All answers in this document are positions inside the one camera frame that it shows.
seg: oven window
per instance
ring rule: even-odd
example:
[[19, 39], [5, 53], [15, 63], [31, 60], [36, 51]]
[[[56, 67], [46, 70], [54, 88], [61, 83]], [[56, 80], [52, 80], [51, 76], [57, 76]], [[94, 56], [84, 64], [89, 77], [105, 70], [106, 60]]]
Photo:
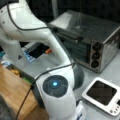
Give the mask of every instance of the oven window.
[[72, 57], [89, 64], [91, 51], [90, 44], [84, 42], [73, 43], [65, 41], [64, 45], [68, 49]]

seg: oven door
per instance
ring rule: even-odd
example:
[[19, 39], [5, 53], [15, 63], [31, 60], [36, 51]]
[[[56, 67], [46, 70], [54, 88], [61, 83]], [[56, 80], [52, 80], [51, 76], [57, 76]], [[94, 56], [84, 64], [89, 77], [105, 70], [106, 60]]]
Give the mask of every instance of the oven door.
[[90, 54], [91, 54], [91, 41], [88, 39], [83, 39], [78, 43], [73, 43], [70, 41], [64, 41], [64, 46], [67, 48], [68, 52], [73, 58], [77, 60], [78, 63], [86, 67], [90, 64]]

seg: oven control knob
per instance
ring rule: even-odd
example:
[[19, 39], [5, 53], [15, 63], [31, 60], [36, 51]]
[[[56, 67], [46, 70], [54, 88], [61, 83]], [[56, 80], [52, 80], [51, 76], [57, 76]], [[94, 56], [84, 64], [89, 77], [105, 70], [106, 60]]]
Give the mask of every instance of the oven control knob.
[[97, 68], [99, 66], [99, 62], [98, 61], [93, 61], [92, 63], [91, 63], [91, 67], [92, 68]]
[[97, 59], [99, 59], [100, 58], [100, 53], [99, 52], [96, 52], [96, 53], [94, 53], [93, 55], [92, 55], [92, 59], [93, 60], [97, 60]]
[[92, 48], [93, 48], [93, 50], [98, 51], [102, 48], [102, 45], [100, 43], [96, 43], [95, 45], [93, 45]]

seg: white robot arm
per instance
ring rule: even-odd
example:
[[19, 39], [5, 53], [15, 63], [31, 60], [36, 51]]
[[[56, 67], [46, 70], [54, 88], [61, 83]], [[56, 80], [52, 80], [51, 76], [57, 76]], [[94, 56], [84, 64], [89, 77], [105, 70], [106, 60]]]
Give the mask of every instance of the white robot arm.
[[79, 88], [83, 83], [84, 74], [81, 68], [76, 64], [72, 66], [74, 60], [60, 40], [44, 22], [33, 15], [25, 0], [0, 2], [0, 26], [5, 35], [11, 40], [34, 40], [43, 43], [49, 46], [59, 59], [60, 65], [56, 67], [69, 65], [43, 75], [36, 82], [35, 88], [42, 98], [50, 120], [84, 120], [84, 107], [81, 102], [76, 106], [73, 93], [73, 89]]

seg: cable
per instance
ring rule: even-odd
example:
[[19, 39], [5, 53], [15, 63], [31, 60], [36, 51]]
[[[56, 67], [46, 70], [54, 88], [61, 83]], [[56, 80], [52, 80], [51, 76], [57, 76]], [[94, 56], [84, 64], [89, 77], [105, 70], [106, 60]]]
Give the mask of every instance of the cable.
[[10, 8], [9, 8], [9, 2], [7, 2], [7, 11], [8, 11], [8, 15], [10, 17], [10, 20], [12, 21], [12, 23], [15, 25], [16, 28], [18, 28], [19, 30], [22, 30], [22, 31], [32, 31], [32, 30], [41, 30], [41, 29], [52, 29], [54, 30], [54, 28], [52, 27], [41, 27], [41, 28], [33, 28], [33, 29], [23, 29], [23, 28], [20, 28], [13, 20], [12, 16], [11, 16], [11, 13], [10, 13]]
[[18, 120], [18, 116], [19, 116], [19, 114], [20, 114], [20, 111], [21, 111], [21, 109], [22, 109], [22, 107], [23, 107], [23, 105], [24, 105], [24, 103], [25, 103], [28, 95], [30, 94], [30, 91], [34, 88], [34, 84], [37, 82], [38, 78], [40, 78], [41, 76], [43, 76], [43, 75], [45, 75], [45, 74], [47, 74], [47, 73], [49, 73], [49, 72], [51, 72], [51, 71], [54, 71], [54, 70], [58, 70], [58, 69], [65, 68], [65, 67], [69, 67], [69, 66], [72, 66], [72, 68], [73, 68], [73, 67], [75, 66], [75, 64], [76, 64], [76, 61], [74, 61], [73, 63], [71, 63], [71, 64], [69, 64], [69, 65], [65, 65], [65, 66], [61, 66], [61, 67], [58, 67], [58, 68], [53, 68], [53, 69], [51, 69], [51, 70], [45, 71], [45, 72], [43, 72], [41, 75], [39, 75], [39, 76], [36, 78], [36, 80], [30, 85], [30, 88], [29, 88], [29, 90], [28, 90], [28, 92], [27, 92], [27, 94], [26, 94], [26, 96], [25, 96], [22, 104], [20, 105], [20, 108], [19, 108], [18, 112], [17, 112], [16, 120]]
[[20, 105], [20, 108], [19, 108], [19, 110], [18, 110], [18, 112], [17, 112], [17, 115], [16, 115], [16, 119], [15, 119], [15, 120], [18, 120], [18, 116], [19, 116], [19, 114], [20, 114], [20, 111], [21, 111], [21, 109], [22, 109], [22, 107], [23, 107], [23, 105], [24, 105], [24, 103], [25, 103], [28, 95], [30, 94], [30, 91], [31, 91], [31, 87], [29, 88], [29, 90], [28, 90], [28, 92], [27, 92], [27, 94], [26, 94], [26, 96], [25, 96], [22, 104]]

